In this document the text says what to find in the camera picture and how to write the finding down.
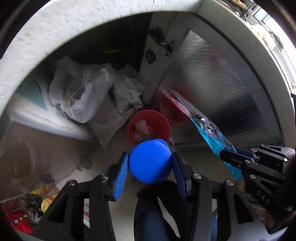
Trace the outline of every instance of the glass panel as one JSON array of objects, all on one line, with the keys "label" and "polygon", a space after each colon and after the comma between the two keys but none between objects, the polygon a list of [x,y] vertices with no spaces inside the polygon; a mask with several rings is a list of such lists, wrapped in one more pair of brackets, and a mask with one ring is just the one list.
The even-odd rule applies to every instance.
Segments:
[{"label": "glass panel", "polygon": [[261,22],[266,16],[267,16],[267,12],[265,12],[264,9],[260,8],[253,16],[259,21]]},{"label": "glass panel", "polygon": [[289,57],[289,60],[295,70],[296,49],[295,49],[294,45],[292,44],[291,40],[286,35],[284,30],[280,27],[280,25],[273,18],[270,17],[269,19],[267,19],[265,21],[265,25],[280,38],[281,42],[283,43],[285,53]]},{"label": "glass panel", "polygon": [[[193,31],[166,69],[161,86],[184,96],[205,114],[223,135],[265,130],[262,117],[247,88],[227,62]],[[201,140],[191,121],[173,123],[176,143]]]}]

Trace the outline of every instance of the door latch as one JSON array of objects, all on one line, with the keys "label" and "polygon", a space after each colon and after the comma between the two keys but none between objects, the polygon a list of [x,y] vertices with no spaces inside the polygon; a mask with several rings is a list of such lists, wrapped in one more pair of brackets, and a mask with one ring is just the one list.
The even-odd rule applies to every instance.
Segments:
[{"label": "door latch", "polygon": [[178,46],[178,43],[175,40],[171,40],[169,43],[165,42],[163,30],[159,27],[149,29],[148,34],[155,40],[157,45],[163,46],[166,49],[165,55],[167,57],[171,58],[173,56],[173,53]]}]

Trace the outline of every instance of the yellow bottle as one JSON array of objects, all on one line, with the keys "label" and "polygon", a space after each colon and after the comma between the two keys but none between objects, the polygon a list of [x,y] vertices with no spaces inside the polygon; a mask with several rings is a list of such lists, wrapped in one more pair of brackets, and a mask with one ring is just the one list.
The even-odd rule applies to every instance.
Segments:
[{"label": "yellow bottle", "polygon": [[55,196],[53,195],[50,195],[48,196],[47,198],[43,199],[42,200],[42,203],[41,203],[41,210],[43,213],[46,212],[46,210],[48,209],[49,205],[52,203],[52,201],[55,199]]},{"label": "yellow bottle", "polygon": [[47,193],[47,191],[48,191],[47,186],[44,186],[44,187],[42,187],[42,188],[38,188],[38,189],[36,189],[36,190],[33,190],[33,191],[31,191],[30,193],[31,193],[31,194],[37,194],[37,195],[40,195],[40,194],[43,194],[43,193]]}]

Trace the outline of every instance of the window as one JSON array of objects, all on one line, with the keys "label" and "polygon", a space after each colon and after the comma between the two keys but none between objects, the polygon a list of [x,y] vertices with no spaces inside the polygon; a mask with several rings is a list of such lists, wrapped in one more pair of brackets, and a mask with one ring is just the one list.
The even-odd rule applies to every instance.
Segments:
[{"label": "window", "polygon": [[269,32],[274,32],[280,39],[282,46],[278,42],[278,46],[272,50],[273,55],[278,61],[292,91],[296,91],[296,48],[292,44],[289,37],[280,27],[280,25],[261,7],[254,10],[253,18],[263,25]]}]

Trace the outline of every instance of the red plastic bowl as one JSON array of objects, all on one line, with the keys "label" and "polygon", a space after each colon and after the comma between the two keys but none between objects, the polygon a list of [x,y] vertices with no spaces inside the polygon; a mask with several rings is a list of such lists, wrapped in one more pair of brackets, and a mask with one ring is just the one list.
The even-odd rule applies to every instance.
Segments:
[{"label": "red plastic bowl", "polygon": [[165,116],[155,110],[142,110],[134,114],[128,123],[128,139],[136,146],[140,142],[135,141],[136,126],[138,121],[145,120],[149,132],[154,139],[162,139],[166,143],[170,140],[170,124]]},{"label": "red plastic bowl", "polygon": [[172,123],[182,123],[189,118],[175,106],[175,104],[164,94],[158,98],[160,112]]}]

